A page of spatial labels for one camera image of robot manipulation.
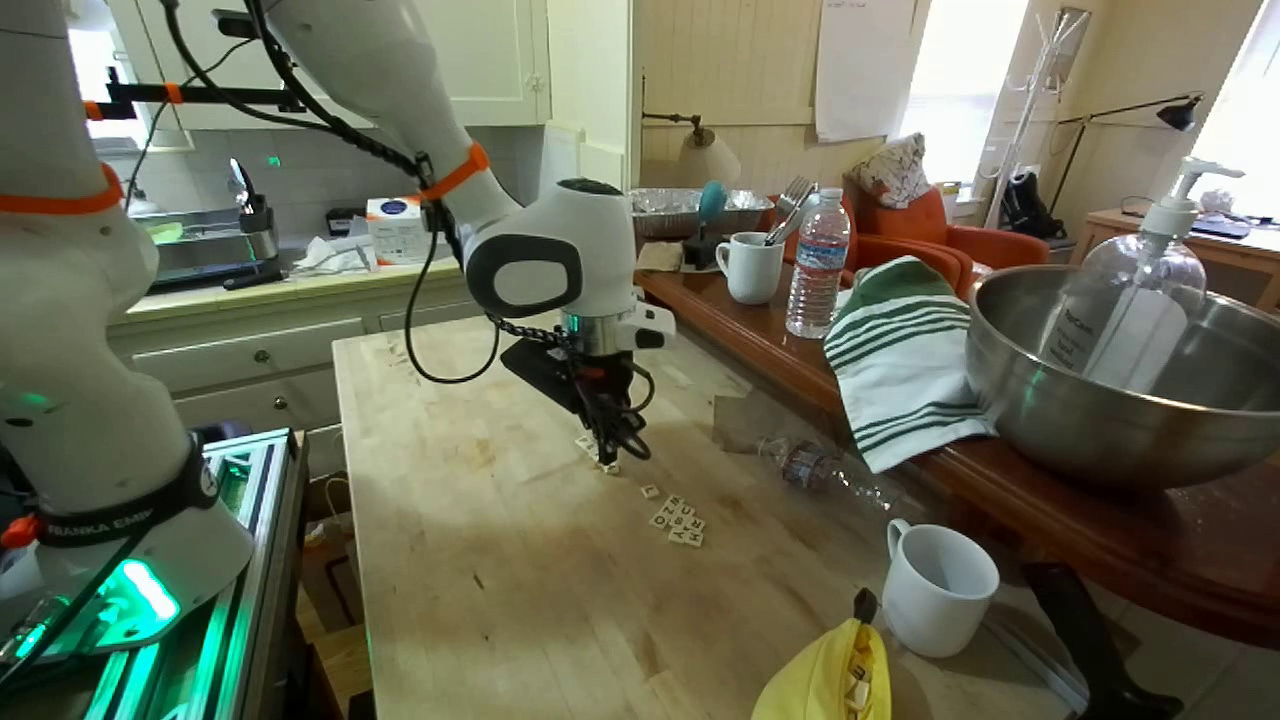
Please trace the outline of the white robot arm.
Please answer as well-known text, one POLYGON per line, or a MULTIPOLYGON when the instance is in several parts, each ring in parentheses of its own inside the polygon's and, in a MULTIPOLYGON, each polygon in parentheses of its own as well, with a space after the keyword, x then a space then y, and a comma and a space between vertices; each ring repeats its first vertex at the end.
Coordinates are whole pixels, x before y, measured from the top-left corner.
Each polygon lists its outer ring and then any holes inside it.
MULTIPOLYGON (((456 120, 414 0, 245 0, 245 15, 290 86, 282 120, 400 169, 472 299, 534 360, 534 384, 586 419, 600 456, 641 453, 628 197, 563 180, 514 200, 456 120)), ((140 645, 225 593, 253 535, 159 380, 110 347, 110 325, 158 275, 158 247, 92 147, 56 0, 0 0, 0 104, 5 453, 37 491, 53 606, 16 627, 12 652, 39 654, 100 589, 126 593, 110 636, 140 645)))

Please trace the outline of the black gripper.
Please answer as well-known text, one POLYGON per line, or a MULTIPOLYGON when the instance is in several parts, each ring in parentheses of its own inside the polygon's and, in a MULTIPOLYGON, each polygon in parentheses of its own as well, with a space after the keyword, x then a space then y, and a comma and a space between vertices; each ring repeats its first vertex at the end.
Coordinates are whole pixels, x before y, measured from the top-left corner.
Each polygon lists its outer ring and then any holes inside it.
POLYGON ((634 380, 637 380, 634 354, 628 350, 572 354, 569 374, 586 406, 586 427, 588 427, 597 464, 608 466, 615 459, 615 448, 628 456, 641 456, 641 424, 634 411, 634 380))

